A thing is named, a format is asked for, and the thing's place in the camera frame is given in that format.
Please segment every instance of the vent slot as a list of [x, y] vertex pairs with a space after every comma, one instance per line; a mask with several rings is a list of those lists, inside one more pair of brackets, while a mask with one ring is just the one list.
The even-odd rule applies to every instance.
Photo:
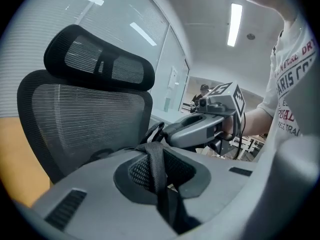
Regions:
[[87, 193], [80, 190], [71, 192], [45, 218], [51, 226], [63, 231], [76, 213]]
[[238, 167], [230, 168], [229, 172], [233, 172], [233, 173], [236, 173], [236, 174], [244, 175], [244, 176], [247, 176], [247, 177], [250, 177], [251, 174], [252, 174], [251, 170], [245, 170], [245, 169], [241, 169], [241, 168], [238, 168]]

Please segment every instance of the mesh headrest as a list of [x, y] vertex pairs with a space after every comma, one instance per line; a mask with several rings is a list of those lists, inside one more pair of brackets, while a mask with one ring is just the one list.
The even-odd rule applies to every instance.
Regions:
[[103, 41], [79, 25], [61, 30], [43, 60], [52, 75], [68, 80], [138, 91], [147, 91], [155, 83], [155, 71], [146, 59]]

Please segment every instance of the white t-shirt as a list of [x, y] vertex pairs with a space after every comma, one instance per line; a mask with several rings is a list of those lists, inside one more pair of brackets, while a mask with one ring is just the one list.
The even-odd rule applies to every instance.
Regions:
[[287, 139], [301, 135], [286, 95], [308, 72], [317, 54], [316, 39], [299, 15], [293, 25], [279, 35], [271, 52], [270, 79], [263, 102], [258, 105], [273, 117], [264, 150], [274, 151]]

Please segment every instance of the cap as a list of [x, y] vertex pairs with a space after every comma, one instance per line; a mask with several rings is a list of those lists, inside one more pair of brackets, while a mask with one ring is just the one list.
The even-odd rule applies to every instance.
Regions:
[[200, 88], [200, 91], [202, 91], [202, 90], [203, 90], [203, 91], [204, 91], [204, 90], [206, 90], [206, 91], [209, 90], [209, 86], [206, 85], [206, 84], [202, 84], [202, 85], [201, 85], [201, 88]]

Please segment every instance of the white ceiling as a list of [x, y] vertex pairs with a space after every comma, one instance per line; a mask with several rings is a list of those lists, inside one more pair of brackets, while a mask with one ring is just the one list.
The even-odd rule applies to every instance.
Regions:
[[[280, 16], [245, 0], [169, 1], [190, 43], [191, 75], [218, 82], [239, 78], [247, 90], [263, 96], [270, 74], [271, 50], [283, 28]], [[235, 47], [227, 46], [231, 3], [243, 5]], [[255, 40], [247, 39], [249, 33], [255, 35]]]

